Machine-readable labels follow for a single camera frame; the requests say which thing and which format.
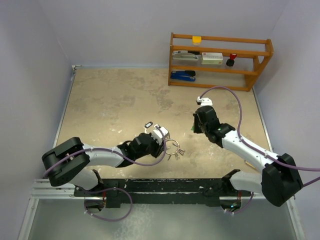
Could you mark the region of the black key tag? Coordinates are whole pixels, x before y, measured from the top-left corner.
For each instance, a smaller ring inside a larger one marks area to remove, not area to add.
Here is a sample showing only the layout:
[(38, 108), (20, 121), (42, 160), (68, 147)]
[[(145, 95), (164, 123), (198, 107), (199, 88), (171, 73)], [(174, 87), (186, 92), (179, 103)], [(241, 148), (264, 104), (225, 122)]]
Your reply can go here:
[(148, 129), (148, 128), (150, 128), (152, 125), (153, 125), (153, 122), (152, 122), (152, 121), (149, 121), (149, 122), (147, 122), (147, 123), (144, 125), (144, 128)]

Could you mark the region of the metal keyring with keys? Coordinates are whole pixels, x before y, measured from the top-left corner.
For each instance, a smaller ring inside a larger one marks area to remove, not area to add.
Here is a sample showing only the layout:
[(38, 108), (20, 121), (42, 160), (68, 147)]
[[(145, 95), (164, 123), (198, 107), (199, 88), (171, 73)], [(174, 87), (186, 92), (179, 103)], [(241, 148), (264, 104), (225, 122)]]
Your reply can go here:
[(165, 137), (167, 160), (169, 161), (171, 158), (175, 158), (176, 160), (180, 159), (180, 156), (185, 155), (185, 150), (181, 148), (180, 143), (171, 138), (170, 134)]

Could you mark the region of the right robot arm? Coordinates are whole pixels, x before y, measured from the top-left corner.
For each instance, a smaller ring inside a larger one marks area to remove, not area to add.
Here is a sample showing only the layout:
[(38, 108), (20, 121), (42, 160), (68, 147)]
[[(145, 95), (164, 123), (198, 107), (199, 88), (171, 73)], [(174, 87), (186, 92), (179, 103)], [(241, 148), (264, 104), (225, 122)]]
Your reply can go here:
[(228, 150), (258, 172), (246, 173), (241, 170), (222, 183), (222, 190), (228, 196), (238, 191), (263, 195), (272, 205), (280, 207), (303, 188), (294, 158), (284, 153), (278, 155), (249, 141), (227, 123), (220, 123), (212, 106), (199, 107), (193, 114), (193, 131), (204, 134), (220, 148)]

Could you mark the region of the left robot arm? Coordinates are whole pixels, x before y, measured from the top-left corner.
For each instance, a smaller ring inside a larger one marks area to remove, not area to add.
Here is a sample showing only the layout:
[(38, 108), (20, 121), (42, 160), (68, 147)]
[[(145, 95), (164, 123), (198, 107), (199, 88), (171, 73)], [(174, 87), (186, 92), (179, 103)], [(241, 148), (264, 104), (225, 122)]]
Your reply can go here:
[(124, 168), (136, 164), (151, 167), (166, 155), (165, 135), (157, 131), (141, 133), (111, 148), (85, 144), (79, 137), (72, 137), (42, 156), (44, 177), (51, 186), (72, 184), (86, 190), (91, 196), (103, 191), (103, 181), (93, 166)]

